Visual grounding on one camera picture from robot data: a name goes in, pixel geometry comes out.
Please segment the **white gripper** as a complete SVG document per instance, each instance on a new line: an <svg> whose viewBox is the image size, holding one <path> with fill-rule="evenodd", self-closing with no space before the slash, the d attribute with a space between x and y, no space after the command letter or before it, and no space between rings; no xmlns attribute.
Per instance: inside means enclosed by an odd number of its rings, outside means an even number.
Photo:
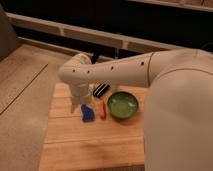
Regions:
<svg viewBox="0 0 213 171"><path fill-rule="evenodd" d="M91 99L90 87L87 83L69 86L71 107L70 112L73 114L77 107L76 104L87 104Z"/></svg>

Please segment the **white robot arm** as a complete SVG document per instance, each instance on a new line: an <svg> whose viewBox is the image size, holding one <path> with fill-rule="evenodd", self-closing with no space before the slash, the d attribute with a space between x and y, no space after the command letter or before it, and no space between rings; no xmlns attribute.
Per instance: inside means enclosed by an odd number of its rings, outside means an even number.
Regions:
<svg viewBox="0 0 213 171"><path fill-rule="evenodd" d="M146 87L145 171L213 171L213 53L178 49L97 64L77 54L59 78L77 103L91 83Z"/></svg>

